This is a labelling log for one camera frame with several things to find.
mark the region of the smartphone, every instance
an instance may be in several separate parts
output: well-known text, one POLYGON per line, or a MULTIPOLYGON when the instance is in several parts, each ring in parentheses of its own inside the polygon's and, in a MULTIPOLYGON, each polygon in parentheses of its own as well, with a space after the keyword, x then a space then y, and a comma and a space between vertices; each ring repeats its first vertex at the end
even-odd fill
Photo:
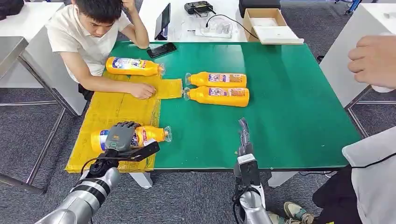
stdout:
POLYGON ((176 50, 176 46, 173 43, 166 43, 160 47, 154 48, 154 49, 148 49, 147 54, 151 58, 155 58, 161 55, 164 55, 166 53, 172 52, 176 50))

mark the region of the shoe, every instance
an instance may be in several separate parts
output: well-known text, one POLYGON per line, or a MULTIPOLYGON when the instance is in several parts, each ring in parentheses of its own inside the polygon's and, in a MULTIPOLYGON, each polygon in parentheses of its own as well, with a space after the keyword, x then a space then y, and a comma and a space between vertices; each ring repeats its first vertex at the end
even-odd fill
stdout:
POLYGON ((313 214, 307 213, 305 209, 293 202, 285 202, 283 209, 289 218, 299 220, 302 224, 312 224, 315 218, 313 214))
POLYGON ((272 212, 268 212, 268 216, 271 219, 273 224, 301 224, 300 221, 298 220, 293 220, 293 219, 285 219, 283 217, 280 217, 277 214, 274 214, 272 212))

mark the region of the yellow plastic sheet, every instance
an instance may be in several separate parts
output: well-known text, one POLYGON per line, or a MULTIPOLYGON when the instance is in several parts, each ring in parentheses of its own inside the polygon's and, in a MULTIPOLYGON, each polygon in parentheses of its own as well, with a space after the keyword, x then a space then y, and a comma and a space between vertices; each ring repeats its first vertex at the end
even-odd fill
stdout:
MULTIPOLYGON (((91 133, 109 129, 117 122, 132 120, 142 125, 158 127, 161 99, 179 98, 182 96, 181 79, 161 79, 160 75, 151 77, 114 75, 104 72, 103 76, 114 80, 128 82, 143 82, 153 85, 157 92, 147 100, 139 100, 126 93, 96 92, 86 112, 76 143, 70 155, 65 170, 69 173, 80 172, 83 164, 99 155, 91 147, 91 133)), ((120 172, 143 172, 152 170, 155 155, 141 162, 122 161, 120 172)))

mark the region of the black pants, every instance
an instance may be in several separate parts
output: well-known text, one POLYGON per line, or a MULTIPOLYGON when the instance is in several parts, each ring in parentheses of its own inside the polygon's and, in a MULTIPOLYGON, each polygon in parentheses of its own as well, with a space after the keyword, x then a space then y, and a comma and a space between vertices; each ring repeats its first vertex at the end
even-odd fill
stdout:
POLYGON ((91 101, 94 91, 87 90, 80 83, 78 84, 78 92, 84 96, 86 101, 91 101))
POLYGON ((313 194, 313 202, 323 208, 315 224, 361 224, 351 172, 351 166, 344 167, 313 194))

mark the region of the white cloth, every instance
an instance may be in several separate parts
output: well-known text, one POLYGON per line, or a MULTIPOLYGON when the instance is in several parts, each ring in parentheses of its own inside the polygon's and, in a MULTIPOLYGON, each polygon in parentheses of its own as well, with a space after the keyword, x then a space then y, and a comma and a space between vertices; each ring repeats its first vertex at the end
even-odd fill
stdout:
MULTIPOLYGON (((75 5, 65 6, 57 11, 47 23, 46 28, 52 51, 78 52, 87 63, 91 74, 101 76, 106 59, 117 39, 118 31, 122 31, 131 22, 127 15, 121 12, 121 17, 105 35, 100 38, 93 37, 81 25, 76 8, 75 5)), ((67 71, 70 77, 78 82, 69 68, 67 71)))
MULTIPOLYGON (((366 166, 396 153, 396 127, 342 149, 352 167, 366 166)), ((352 185, 363 224, 396 223, 396 156, 368 168, 352 169, 352 185)))

